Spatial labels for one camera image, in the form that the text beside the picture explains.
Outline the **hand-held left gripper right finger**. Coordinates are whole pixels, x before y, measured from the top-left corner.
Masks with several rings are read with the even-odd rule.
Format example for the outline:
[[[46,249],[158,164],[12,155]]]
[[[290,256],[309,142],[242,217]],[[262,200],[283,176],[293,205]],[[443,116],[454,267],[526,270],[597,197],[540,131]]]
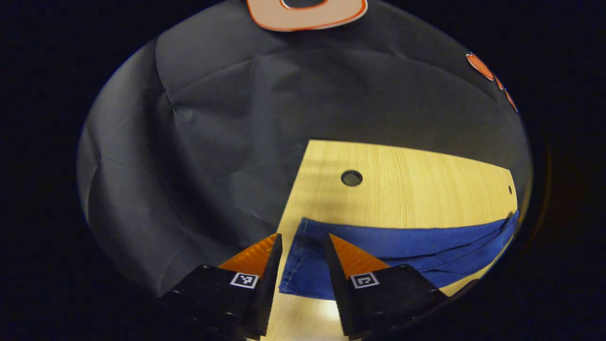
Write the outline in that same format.
[[[381,339],[442,308],[448,296],[411,265],[389,266],[328,234],[324,242],[340,324],[349,339]]]

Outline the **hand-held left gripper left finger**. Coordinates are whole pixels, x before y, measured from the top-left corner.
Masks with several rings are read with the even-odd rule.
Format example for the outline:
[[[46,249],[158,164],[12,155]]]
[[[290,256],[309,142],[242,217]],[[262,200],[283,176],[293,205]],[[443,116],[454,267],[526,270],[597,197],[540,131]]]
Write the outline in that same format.
[[[197,266],[161,304],[212,339],[260,339],[267,334],[281,256],[282,235],[274,233],[219,266]]]

